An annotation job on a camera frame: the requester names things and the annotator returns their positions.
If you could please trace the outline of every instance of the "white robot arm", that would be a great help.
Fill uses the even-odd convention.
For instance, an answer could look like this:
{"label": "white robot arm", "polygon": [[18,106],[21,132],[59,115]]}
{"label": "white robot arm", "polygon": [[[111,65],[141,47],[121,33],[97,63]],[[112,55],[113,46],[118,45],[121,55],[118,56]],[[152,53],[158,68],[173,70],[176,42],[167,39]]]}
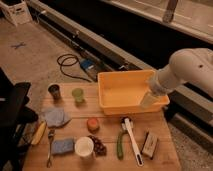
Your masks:
{"label": "white robot arm", "polygon": [[206,48],[182,49],[173,53],[169,64],[159,69],[149,80],[151,92],[144,96],[147,107],[158,96],[171,93],[179,85],[189,82],[213,97],[213,51]]}

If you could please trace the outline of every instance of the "yellow plastic bin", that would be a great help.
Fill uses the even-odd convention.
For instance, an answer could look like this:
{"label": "yellow plastic bin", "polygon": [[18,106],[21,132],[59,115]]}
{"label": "yellow plastic bin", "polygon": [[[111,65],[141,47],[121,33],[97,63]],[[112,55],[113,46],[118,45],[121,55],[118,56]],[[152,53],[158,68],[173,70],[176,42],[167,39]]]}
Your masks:
{"label": "yellow plastic bin", "polygon": [[101,72],[98,74],[99,103],[106,115],[160,111],[169,104],[168,96],[143,109],[140,102],[150,91],[147,80],[153,70]]}

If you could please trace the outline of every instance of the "small cup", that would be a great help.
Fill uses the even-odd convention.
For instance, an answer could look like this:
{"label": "small cup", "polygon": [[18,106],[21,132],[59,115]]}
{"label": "small cup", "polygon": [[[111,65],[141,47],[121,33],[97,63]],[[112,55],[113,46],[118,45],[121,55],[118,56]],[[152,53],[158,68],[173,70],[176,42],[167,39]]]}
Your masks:
{"label": "small cup", "polygon": [[72,91],[76,103],[82,103],[84,101],[84,91],[81,88],[76,88]]}
{"label": "small cup", "polygon": [[48,88],[49,93],[52,95],[54,100],[61,99],[60,87],[57,84],[53,84]]}
{"label": "small cup", "polygon": [[75,143],[75,153],[84,161],[93,161],[94,143],[89,137],[81,137]]}

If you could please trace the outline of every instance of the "round fruit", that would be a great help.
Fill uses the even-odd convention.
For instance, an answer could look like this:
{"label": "round fruit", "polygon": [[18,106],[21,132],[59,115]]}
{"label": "round fruit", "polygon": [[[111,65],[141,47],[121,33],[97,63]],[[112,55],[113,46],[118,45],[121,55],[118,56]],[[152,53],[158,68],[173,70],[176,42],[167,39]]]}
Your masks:
{"label": "round fruit", "polygon": [[99,129],[99,122],[97,118],[89,118],[87,120],[87,128],[90,132],[97,131]]}

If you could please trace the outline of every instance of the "grapes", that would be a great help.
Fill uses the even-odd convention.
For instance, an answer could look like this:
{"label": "grapes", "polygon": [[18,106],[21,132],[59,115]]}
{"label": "grapes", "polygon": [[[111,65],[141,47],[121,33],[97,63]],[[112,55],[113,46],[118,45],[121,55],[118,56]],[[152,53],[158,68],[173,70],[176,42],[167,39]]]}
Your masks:
{"label": "grapes", "polygon": [[107,154],[107,148],[106,146],[101,142],[100,139],[98,139],[97,137],[93,136],[93,135],[89,135],[89,138],[92,139],[93,143],[94,143],[94,152],[96,156],[106,156]]}

